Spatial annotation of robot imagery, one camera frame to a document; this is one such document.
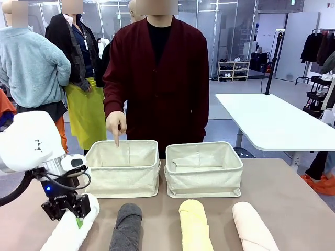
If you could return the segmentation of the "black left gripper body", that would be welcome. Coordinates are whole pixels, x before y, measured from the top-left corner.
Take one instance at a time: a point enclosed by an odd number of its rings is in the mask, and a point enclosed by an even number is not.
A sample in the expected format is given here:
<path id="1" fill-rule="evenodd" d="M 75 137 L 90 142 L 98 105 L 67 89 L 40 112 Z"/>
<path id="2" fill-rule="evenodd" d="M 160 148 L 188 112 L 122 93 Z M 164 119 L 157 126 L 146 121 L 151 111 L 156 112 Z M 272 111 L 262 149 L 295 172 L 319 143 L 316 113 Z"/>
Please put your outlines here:
<path id="1" fill-rule="evenodd" d="M 77 177 L 49 177 L 44 175 L 41 178 L 41 185 L 48 198 L 48 200 L 43 203 L 42 207 L 50 207 L 56 205 L 56 202 L 63 204 L 69 204 L 74 206 L 77 201 L 80 200 L 80 196 L 76 192 L 76 188 L 79 186 L 79 180 Z"/>

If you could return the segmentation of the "person's right hand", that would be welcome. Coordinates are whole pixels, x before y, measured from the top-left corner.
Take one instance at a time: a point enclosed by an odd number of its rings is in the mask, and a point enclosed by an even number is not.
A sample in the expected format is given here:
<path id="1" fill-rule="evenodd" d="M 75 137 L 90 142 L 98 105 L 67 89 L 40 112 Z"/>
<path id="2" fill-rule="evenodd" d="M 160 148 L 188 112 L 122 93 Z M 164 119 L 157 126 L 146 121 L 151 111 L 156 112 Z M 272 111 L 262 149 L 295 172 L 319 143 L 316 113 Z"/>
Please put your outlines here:
<path id="1" fill-rule="evenodd" d="M 119 147 L 119 137 L 126 133 L 126 116 L 121 111 L 111 112 L 106 118 L 106 129 L 112 133 L 116 147 Z"/>

